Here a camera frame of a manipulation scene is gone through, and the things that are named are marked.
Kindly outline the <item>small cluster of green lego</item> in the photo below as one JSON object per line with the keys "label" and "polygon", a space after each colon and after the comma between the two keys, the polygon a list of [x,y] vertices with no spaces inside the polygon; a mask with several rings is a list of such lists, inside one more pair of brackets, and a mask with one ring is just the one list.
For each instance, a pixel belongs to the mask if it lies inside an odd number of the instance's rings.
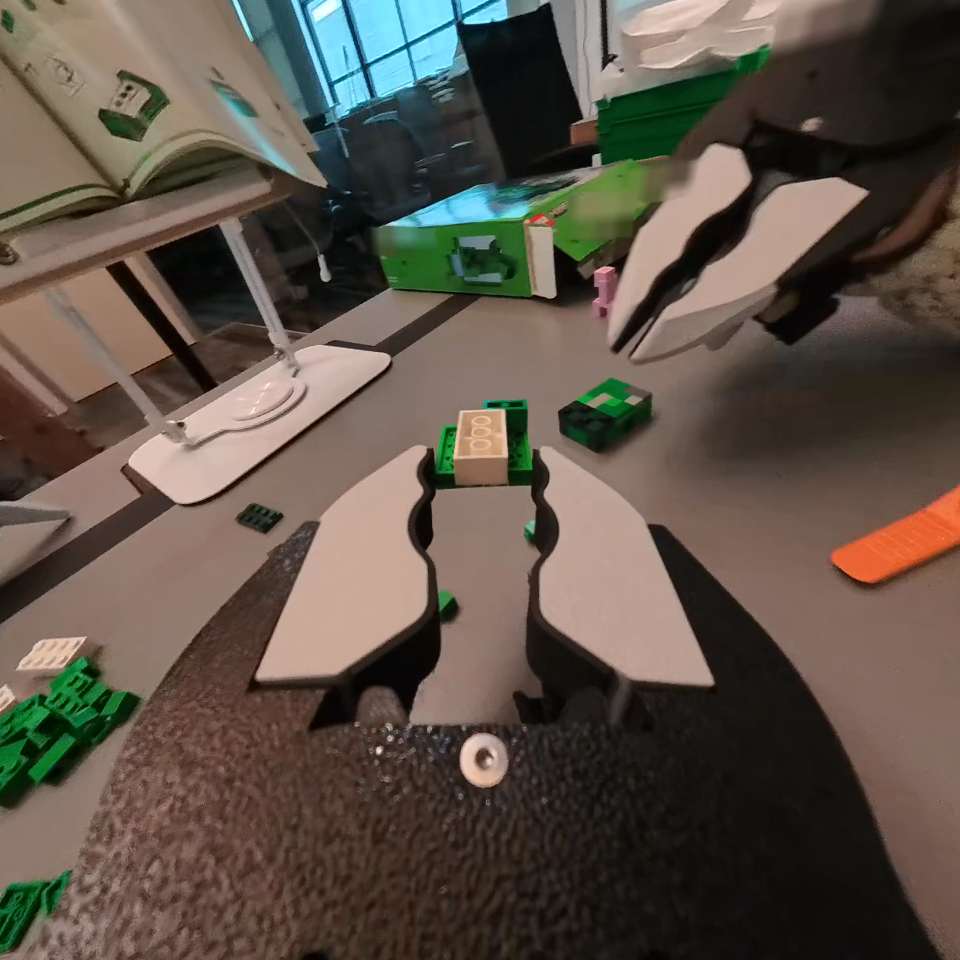
{"label": "small cluster of green lego", "polygon": [[11,883],[1,894],[1,952],[16,948],[35,918],[57,910],[71,881],[72,870],[53,878]]}

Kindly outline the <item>black office chair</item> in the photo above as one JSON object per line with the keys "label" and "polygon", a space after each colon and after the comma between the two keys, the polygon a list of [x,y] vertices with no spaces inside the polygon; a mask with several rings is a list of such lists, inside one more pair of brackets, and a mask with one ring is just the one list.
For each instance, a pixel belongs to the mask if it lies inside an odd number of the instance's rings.
{"label": "black office chair", "polygon": [[583,119],[548,4],[504,20],[459,23],[463,54],[507,179],[592,165],[592,145],[575,146]]}

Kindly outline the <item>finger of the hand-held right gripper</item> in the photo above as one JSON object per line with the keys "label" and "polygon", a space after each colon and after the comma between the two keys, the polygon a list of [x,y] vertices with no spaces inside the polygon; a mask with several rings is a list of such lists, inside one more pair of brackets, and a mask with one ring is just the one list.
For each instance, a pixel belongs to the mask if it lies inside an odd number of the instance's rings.
{"label": "finger of the hand-held right gripper", "polygon": [[844,178],[775,187],[754,210],[740,242],[658,314],[630,363],[652,363],[701,346],[720,349],[773,303],[786,272],[868,195]]}
{"label": "finger of the hand-held right gripper", "polygon": [[699,280],[747,208],[753,175],[739,148],[714,143],[681,172],[631,241],[606,327],[615,354],[638,346],[666,306]]}

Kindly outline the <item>person's right forearm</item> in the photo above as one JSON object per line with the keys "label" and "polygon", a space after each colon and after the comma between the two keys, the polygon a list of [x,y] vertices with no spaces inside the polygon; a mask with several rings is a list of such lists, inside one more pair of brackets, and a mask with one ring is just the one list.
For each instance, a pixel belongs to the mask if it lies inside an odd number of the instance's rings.
{"label": "person's right forearm", "polygon": [[948,217],[906,258],[869,277],[865,291],[895,316],[958,334],[958,217]]}

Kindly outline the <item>green pixelated lego block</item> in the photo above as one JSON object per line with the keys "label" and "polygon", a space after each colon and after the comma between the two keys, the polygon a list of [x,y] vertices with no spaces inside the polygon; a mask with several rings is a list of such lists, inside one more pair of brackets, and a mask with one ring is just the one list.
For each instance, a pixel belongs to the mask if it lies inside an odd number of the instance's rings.
{"label": "green pixelated lego block", "polygon": [[651,421],[653,400],[650,390],[606,378],[558,410],[558,430],[580,446],[601,453]]}

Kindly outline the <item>pile of bright green lego pieces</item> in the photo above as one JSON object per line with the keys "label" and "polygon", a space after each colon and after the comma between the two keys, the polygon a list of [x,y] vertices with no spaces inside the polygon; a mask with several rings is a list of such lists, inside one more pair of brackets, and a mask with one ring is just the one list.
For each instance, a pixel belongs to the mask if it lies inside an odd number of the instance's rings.
{"label": "pile of bright green lego pieces", "polygon": [[115,689],[81,657],[36,693],[2,714],[1,807],[10,810],[36,787],[67,777],[93,748],[126,724],[141,704]]}

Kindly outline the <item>white lego plate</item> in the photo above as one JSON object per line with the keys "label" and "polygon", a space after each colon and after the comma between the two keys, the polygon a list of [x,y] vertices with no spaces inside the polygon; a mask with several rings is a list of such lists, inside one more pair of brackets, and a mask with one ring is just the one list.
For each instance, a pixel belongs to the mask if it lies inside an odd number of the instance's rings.
{"label": "white lego plate", "polygon": [[89,651],[87,636],[44,638],[34,643],[20,659],[16,672],[36,677],[56,676]]}

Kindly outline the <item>white book stand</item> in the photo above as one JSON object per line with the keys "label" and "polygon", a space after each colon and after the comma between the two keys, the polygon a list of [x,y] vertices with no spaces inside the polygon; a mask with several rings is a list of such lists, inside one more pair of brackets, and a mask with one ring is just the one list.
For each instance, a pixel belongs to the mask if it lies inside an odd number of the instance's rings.
{"label": "white book stand", "polygon": [[[289,340],[238,217],[285,199],[294,185],[284,174],[247,168],[111,210],[35,224],[8,237],[12,264],[2,267],[2,300],[40,290],[54,314],[77,332],[153,429],[130,455],[128,469],[175,504],[195,505],[222,494],[391,366],[383,351]],[[62,282],[213,225],[266,324],[275,362],[176,418],[162,414],[138,386]]]}

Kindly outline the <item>orange brick separator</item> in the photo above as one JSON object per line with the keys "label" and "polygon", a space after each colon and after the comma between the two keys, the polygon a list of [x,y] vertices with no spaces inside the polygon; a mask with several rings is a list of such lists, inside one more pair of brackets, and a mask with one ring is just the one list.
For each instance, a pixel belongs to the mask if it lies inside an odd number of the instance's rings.
{"label": "orange brick separator", "polygon": [[874,586],[918,569],[959,546],[959,487],[926,507],[833,550],[849,579]]}

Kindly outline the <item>green white lego assembly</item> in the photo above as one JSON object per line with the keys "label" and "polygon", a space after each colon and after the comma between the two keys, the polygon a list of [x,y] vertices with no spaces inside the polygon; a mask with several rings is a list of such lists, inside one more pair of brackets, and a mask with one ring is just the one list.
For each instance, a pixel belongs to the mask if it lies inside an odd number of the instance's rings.
{"label": "green white lego assembly", "polygon": [[461,411],[455,424],[441,428],[434,487],[530,486],[528,416],[526,399],[486,400],[478,410]]}

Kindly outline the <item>green storage crate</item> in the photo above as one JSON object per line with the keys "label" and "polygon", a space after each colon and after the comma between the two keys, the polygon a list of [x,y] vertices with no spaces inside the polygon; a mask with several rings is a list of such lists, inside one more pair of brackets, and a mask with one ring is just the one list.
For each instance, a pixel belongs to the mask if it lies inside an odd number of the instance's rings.
{"label": "green storage crate", "polygon": [[734,66],[662,86],[602,98],[597,104],[597,148],[603,165],[669,156],[688,132],[744,77],[762,70],[766,44]]}

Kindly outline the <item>white desk stand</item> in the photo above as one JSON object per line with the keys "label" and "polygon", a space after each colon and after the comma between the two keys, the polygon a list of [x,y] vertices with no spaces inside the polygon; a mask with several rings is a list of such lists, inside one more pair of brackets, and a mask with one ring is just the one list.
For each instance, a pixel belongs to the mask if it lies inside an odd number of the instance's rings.
{"label": "white desk stand", "polygon": [[27,570],[74,514],[62,507],[1,501],[1,585]]}

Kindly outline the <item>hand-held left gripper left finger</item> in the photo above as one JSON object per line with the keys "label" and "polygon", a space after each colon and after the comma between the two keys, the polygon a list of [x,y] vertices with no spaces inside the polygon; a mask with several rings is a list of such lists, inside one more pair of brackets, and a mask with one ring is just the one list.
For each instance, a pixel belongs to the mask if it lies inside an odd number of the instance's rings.
{"label": "hand-held left gripper left finger", "polygon": [[322,514],[255,669],[258,687],[342,688],[396,652],[413,656],[415,686],[433,670],[433,467],[433,450],[413,445]]}

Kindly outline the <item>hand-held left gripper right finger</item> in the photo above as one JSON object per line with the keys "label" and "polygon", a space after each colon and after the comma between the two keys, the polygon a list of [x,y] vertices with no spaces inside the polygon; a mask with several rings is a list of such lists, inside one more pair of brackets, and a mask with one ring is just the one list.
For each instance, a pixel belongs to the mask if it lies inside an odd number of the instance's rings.
{"label": "hand-held left gripper right finger", "polygon": [[528,660],[543,684],[711,690],[707,663],[636,507],[558,449],[534,452]]}

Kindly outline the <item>green lego set box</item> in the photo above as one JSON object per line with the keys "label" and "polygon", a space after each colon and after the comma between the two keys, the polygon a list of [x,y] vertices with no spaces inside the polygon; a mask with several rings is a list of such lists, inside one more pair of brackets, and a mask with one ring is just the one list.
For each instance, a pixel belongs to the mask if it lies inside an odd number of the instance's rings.
{"label": "green lego set box", "polygon": [[629,252],[669,157],[472,186],[379,226],[391,289],[555,299]]}

